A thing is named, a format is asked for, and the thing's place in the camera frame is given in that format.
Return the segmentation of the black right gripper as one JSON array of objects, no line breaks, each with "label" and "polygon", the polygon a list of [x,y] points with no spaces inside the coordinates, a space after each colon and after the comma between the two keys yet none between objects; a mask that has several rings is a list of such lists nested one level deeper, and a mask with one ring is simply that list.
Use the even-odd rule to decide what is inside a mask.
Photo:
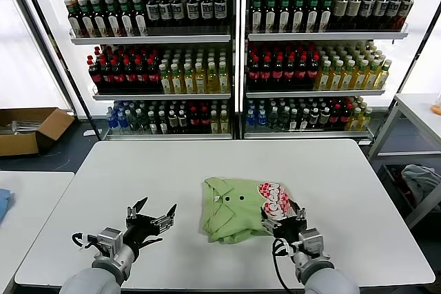
[{"label": "black right gripper", "polygon": [[261,223],[268,231],[273,231],[273,236],[278,239],[285,239],[288,243],[299,241],[299,233],[307,228],[305,219],[306,210],[300,208],[297,202],[291,202],[295,219],[274,220],[270,218],[266,211],[261,208]]}]

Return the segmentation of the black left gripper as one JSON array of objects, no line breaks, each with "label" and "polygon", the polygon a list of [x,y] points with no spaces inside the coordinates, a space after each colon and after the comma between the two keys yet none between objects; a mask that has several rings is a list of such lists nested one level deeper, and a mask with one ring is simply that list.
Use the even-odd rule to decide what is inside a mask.
[{"label": "black left gripper", "polygon": [[174,204],[164,216],[155,219],[140,214],[147,200],[148,197],[145,197],[138,200],[132,207],[127,208],[125,221],[127,231],[124,233],[124,243],[133,251],[161,241],[162,238],[159,237],[159,234],[174,225],[177,204]]}]

